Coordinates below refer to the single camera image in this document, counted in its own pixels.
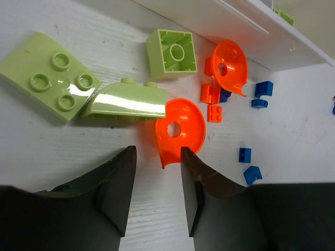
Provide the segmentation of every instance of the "small blue block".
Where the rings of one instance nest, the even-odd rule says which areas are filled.
[[[251,106],[255,108],[266,108],[269,103],[263,99],[253,99],[251,101]]]
[[[271,81],[260,82],[256,84],[255,97],[260,98],[262,95],[272,96],[273,83]]]
[[[231,92],[221,88],[220,92],[220,103],[225,103],[228,101],[228,98],[230,97]]]
[[[240,163],[250,163],[251,162],[251,149],[250,148],[240,148],[239,162]]]
[[[249,185],[252,185],[255,180],[263,179],[260,168],[258,166],[250,166],[244,173],[244,178]]]

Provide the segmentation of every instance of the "orange object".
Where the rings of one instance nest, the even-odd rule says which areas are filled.
[[[218,104],[220,103],[220,87],[213,87],[210,84],[204,84],[201,86],[201,97],[200,100],[207,104]]]
[[[197,153],[204,144],[206,125],[199,108],[184,98],[172,99],[166,103],[166,118],[158,119],[155,125],[156,140],[162,168],[172,163],[180,162],[182,146],[188,146]],[[170,136],[168,127],[177,123],[180,133]]]
[[[213,76],[223,89],[246,97],[242,88],[248,81],[247,58],[233,41],[225,40],[215,47],[206,59],[205,75]]]
[[[208,105],[207,107],[207,121],[219,123],[222,122],[222,107]]]

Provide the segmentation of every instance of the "green object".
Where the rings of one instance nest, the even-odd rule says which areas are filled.
[[[294,27],[294,19],[292,17],[290,17],[288,14],[286,14],[285,12],[280,10],[279,11],[279,16]]]
[[[157,29],[147,38],[151,76],[158,79],[197,73],[191,32]]]
[[[273,10],[277,15],[279,15],[279,10],[278,10],[278,9],[273,8],[272,10]]]
[[[66,121],[101,85],[80,61],[38,32],[0,62],[0,74]]]
[[[165,118],[166,91],[156,82],[136,85],[134,78],[107,85],[83,109],[82,117],[150,120]]]

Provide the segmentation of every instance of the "blue lego brick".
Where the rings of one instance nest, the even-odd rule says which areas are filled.
[[[260,98],[262,95],[272,96],[273,83],[271,81],[260,82],[256,84],[255,97]]]
[[[251,106],[255,108],[266,108],[269,103],[263,99],[254,99],[251,101]]]
[[[263,179],[260,168],[258,166],[250,166],[247,170],[245,170],[243,175],[248,186],[252,185],[255,180]]]
[[[250,163],[251,162],[251,149],[250,148],[240,148],[239,162],[240,163]]]
[[[220,103],[225,103],[228,101],[228,98],[230,97],[231,92],[221,88],[220,92]]]

